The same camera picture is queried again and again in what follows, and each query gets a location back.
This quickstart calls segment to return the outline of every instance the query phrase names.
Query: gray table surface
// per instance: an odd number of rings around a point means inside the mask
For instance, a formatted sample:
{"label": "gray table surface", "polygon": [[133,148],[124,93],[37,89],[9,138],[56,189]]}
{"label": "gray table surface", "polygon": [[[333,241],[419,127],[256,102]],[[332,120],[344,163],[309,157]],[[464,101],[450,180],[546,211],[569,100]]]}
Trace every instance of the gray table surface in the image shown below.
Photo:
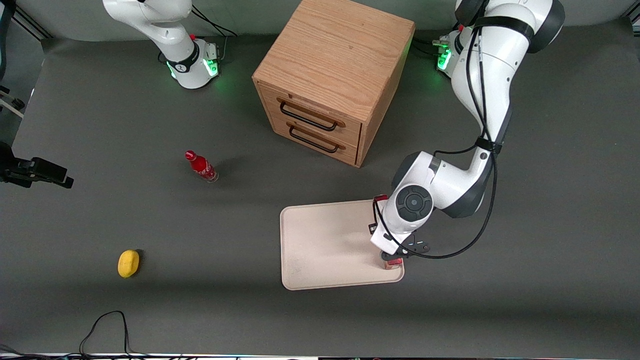
{"label": "gray table surface", "polygon": [[[47,44],[14,151],[65,165],[76,183],[0,186],[2,343],[73,351],[96,317],[121,309],[140,352],[640,357],[640,64],[628,21],[566,28],[526,57],[475,247],[411,259],[399,283],[299,292],[280,282],[284,207],[388,193],[404,156],[464,148],[478,130],[433,58],[412,51],[363,168],[306,149],[272,132],[251,82],[273,40],[230,39],[221,77],[194,91],[151,42]],[[187,149],[214,163],[217,183],[191,173]],[[485,209],[437,213],[419,236],[433,254],[456,250]],[[145,260],[123,280],[116,262],[130,248]],[[121,344],[113,317],[87,349]]]}

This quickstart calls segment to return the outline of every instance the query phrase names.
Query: drawer handle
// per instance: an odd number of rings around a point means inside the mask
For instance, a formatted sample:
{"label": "drawer handle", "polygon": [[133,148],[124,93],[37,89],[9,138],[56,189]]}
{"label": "drawer handle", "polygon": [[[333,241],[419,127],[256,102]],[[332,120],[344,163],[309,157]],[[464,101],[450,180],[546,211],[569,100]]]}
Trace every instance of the drawer handle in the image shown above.
{"label": "drawer handle", "polygon": [[291,111],[289,111],[289,110],[285,110],[284,106],[285,106],[286,104],[287,104],[287,103],[286,103],[286,102],[284,102],[284,101],[282,101],[282,102],[280,103],[280,111],[282,111],[282,113],[283,113],[284,115],[290,116],[290,117],[292,117],[292,118],[294,118],[294,119],[297,119],[297,120],[300,120],[300,121],[302,121],[302,122],[306,122],[307,124],[309,124],[309,125],[311,125],[311,126],[315,126],[315,127],[317,127],[318,129],[322,129],[322,130],[324,130],[324,131],[333,131],[333,130],[335,130],[335,127],[338,125],[338,122],[336,122],[336,121],[334,121],[334,122],[333,122],[333,125],[331,125],[331,126],[329,126],[329,127],[324,126],[324,125],[322,125],[322,124],[318,124],[317,122],[315,122],[315,121],[313,121],[313,120],[309,120],[309,119],[307,119],[307,118],[305,118],[305,117],[302,117],[302,116],[300,116],[300,115],[298,115],[298,114],[294,114],[294,113],[292,113],[292,112],[291,112]]}
{"label": "drawer handle", "polygon": [[295,127],[295,126],[293,126],[293,125],[290,125],[290,126],[289,126],[289,135],[291,135],[291,137],[292,137],[292,138],[294,138],[294,139],[298,139],[298,140],[300,140],[301,142],[305,142],[305,143],[307,143],[307,144],[309,144],[309,145],[311,145],[311,146],[313,146],[313,147],[317,147],[318,149],[320,149],[320,150],[322,150],[322,151],[324,151],[324,152],[328,152],[329,154],[333,154],[334,152],[338,151],[338,148],[339,148],[339,146],[338,146],[338,145],[336,145],[333,149],[329,149],[328,147],[324,147],[324,146],[322,146],[322,145],[318,145],[318,144],[314,143],[314,142],[313,142],[313,141],[311,141],[311,140],[307,140],[307,139],[303,138],[303,137],[302,137],[302,136],[300,136],[300,135],[296,135],[296,134],[294,134],[294,133],[293,133],[293,130],[294,130],[295,128],[296,128],[296,127]]}

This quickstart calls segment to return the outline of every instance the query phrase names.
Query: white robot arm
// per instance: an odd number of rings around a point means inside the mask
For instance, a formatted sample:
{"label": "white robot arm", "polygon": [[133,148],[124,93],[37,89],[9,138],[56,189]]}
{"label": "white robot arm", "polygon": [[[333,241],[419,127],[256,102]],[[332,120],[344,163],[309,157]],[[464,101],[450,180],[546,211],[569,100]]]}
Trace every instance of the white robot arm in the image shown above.
{"label": "white robot arm", "polygon": [[215,44],[192,39],[180,20],[191,0],[102,0],[109,15],[148,36],[162,51],[172,76],[184,88],[206,85],[218,75]]}
{"label": "white robot arm", "polygon": [[461,49],[451,49],[455,61],[450,59],[446,68],[456,96],[482,133],[467,170],[426,152],[404,159],[392,181],[395,190],[381,212],[383,226],[371,238],[387,254],[395,254],[398,243],[424,225],[433,208],[462,218],[480,207],[511,117],[511,80],[527,51],[535,53],[555,39],[564,23],[564,8],[558,0],[458,0],[456,18],[473,30],[457,33],[456,42],[466,41]]}

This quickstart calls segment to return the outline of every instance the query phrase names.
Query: beige tray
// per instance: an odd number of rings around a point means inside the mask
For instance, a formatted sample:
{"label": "beige tray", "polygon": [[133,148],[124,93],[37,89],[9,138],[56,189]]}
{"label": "beige tray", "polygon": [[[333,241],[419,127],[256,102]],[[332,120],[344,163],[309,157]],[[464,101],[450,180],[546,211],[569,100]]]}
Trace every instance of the beige tray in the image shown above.
{"label": "beige tray", "polygon": [[282,284],[289,290],[400,281],[369,239],[371,200],[290,206],[280,213]]}

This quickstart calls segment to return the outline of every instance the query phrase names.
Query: wooden drawer unit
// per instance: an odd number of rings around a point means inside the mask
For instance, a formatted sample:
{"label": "wooden drawer unit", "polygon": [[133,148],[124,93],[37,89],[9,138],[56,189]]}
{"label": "wooden drawer unit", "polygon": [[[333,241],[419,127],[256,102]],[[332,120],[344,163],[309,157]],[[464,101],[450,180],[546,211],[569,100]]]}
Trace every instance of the wooden drawer unit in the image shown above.
{"label": "wooden drawer unit", "polygon": [[253,74],[273,130],[360,167],[414,27],[350,0],[302,0]]}

